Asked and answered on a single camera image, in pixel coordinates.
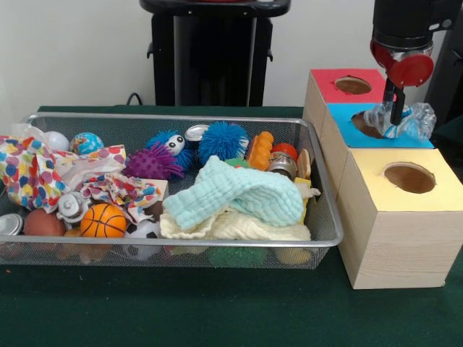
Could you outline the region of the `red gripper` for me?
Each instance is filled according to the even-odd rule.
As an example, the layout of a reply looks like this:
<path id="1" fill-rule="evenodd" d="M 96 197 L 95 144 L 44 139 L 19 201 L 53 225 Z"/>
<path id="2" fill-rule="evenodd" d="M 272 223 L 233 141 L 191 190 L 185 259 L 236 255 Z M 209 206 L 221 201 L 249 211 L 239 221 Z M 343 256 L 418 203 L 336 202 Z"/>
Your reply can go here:
<path id="1" fill-rule="evenodd" d="M 391 123 L 399 126 L 405 102 L 404 91 L 399 87 L 419 87 L 430 78 L 434 70 L 431 58 L 433 43 L 422 48 L 397 51 L 372 39 L 370 51 L 377 63 L 386 70 L 388 78 L 383 104 L 392 103 Z"/>

